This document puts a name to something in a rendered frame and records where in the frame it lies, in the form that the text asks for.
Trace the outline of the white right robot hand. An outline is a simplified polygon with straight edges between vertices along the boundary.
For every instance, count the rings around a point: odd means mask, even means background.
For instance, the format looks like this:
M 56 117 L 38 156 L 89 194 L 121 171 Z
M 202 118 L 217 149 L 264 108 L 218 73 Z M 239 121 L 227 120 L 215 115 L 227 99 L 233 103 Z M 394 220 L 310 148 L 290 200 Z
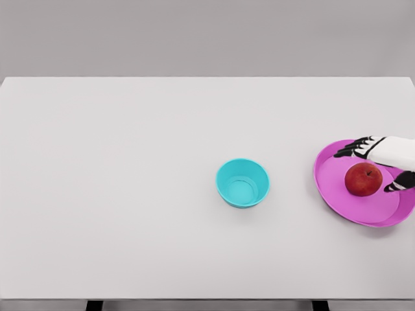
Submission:
M 359 157 L 378 165 L 402 170 L 385 192 L 415 188 L 415 139 L 367 136 L 354 140 L 338 150 L 334 157 Z

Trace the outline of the red apple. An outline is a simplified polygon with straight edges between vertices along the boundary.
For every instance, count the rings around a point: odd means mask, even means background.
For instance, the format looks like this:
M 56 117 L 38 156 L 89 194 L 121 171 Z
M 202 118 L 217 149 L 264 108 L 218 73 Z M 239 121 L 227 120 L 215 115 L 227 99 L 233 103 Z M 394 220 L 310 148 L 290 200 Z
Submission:
M 370 163 L 357 163 L 350 167 L 344 176 L 348 192 L 354 196 L 371 196 L 381 187 L 383 175 Z

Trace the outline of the pink plate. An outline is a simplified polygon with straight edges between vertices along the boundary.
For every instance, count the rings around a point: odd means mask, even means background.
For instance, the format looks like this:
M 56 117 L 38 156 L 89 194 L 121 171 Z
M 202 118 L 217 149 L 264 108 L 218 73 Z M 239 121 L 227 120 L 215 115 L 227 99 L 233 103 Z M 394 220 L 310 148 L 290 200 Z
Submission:
M 344 177 L 353 165 L 363 163 L 358 157 L 334 158 L 333 155 L 351 139 L 335 141 L 317 155 L 313 176 L 316 188 L 328 206 L 341 217 L 369 227 L 390 227 L 406 220 L 415 209 L 415 187 L 385 192 L 384 187 L 402 170 L 376 164 L 383 176 L 380 189 L 371 196 L 354 196 L 346 188 Z

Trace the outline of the blue bowl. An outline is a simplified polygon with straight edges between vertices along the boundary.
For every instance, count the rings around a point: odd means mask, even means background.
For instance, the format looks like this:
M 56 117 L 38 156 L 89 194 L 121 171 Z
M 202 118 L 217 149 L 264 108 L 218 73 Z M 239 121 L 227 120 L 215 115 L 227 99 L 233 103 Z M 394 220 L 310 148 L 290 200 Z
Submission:
M 262 165 L 251 159 L 231 159 L 215 176 L 220 197 L 232 207 L 251 208 L 261 203 L 270 191 L 270 178 Z

